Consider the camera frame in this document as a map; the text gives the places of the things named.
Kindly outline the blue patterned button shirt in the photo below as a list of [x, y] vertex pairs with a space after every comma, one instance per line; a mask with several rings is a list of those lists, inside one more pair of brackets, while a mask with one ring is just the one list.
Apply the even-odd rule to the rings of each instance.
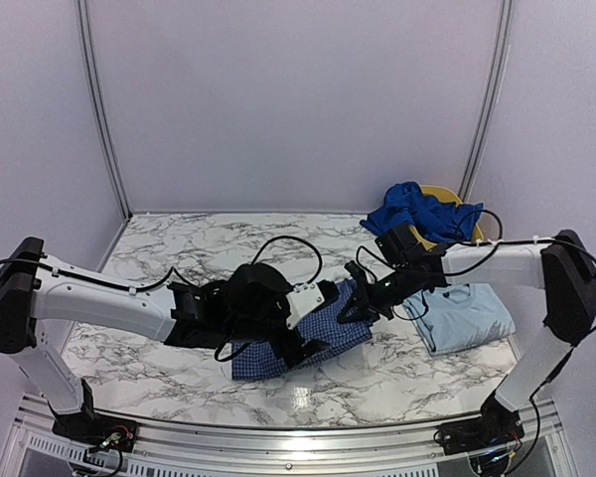
[[237, 382], [251, 382], [279, 378], [290, 371], [320, 365], [368, 341], [372, 336], [372, 321], [364, 319], [353, 323], [341, 324], [338, 314], [343, 310], [356, 283], [346, 279], [338, 283], [338, 300], [323, 309], [304, 318], [299, 324], [299, 333], [307, 341], [319, 340], [328, 346], [295, 367], [276, 358], [268, 343], [254, 343], [231, 361], [231, 378]]

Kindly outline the light blue t-shirt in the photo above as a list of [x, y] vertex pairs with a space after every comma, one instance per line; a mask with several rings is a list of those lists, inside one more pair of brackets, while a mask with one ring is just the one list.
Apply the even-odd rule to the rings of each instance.
[[402, 308], [433, 357], [503, 340], [516, 331], [512, 315], [488, 284], [420, 291]]

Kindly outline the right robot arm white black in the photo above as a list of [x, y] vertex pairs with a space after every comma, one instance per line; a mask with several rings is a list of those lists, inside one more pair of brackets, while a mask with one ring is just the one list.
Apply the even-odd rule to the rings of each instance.
[[401, 305], [431, 355], [460, 352], [513, 333], [513, 320], [493, 285], [544, 291], [546, 316], [534, 345], [473, 422], [472, 435], [483, 445], [496, 443], [510, 430], [511, 415], [553, 380], [573, 350], [596, 331], [596, 258], [572, 230], [552, 238], [452, 241], [426, 247], [399, 227], [375, 243], [391, 273], [368, 282], [358, 262], [347, 263], [356, 288], [338, 320], [391, 319]]

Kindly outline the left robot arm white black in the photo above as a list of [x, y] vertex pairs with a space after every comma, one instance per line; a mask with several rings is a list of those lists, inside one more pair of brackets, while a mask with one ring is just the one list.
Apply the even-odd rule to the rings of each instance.
[[92, 394], [48, 342], [44, 323], [64, 320], [126, 331], [166, 346], [210, 349], [216, 359], [233, 343], [267, 343], [288, 367], [326, 343], [306, 340], [299, 324], [339, 297], [330, 280], [292, 285], [276, 268], [250, 262], [226, 280], [203, 286], [176, 269], [151, 284], [123, 281], [74, 267], [25, 238], [0, 260], [0, 354], [8, 355], [46, 397], [57, 416], [85, 442], [104, 435]]

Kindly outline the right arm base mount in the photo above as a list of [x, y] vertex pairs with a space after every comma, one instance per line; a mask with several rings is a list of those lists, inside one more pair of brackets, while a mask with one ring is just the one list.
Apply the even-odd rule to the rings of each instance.
[[522, 420], [517, 411], [491, 407], [478, 417], [440, 424], [434, 440], [445, 455], [454, 455], [516, 442], [523, 437]]

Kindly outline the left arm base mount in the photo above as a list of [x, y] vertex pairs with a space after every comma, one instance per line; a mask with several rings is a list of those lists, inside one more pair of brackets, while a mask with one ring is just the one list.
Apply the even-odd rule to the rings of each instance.
[[54, 417], [55, 435], [88, 444], [91, 448], [113, 448], [131, 452], [136, 441], [138, 423], [135, 420], [101, 414], [94, 410], [93, 399], [85, 395], [81, 408], [75, 413], [57, 413]]

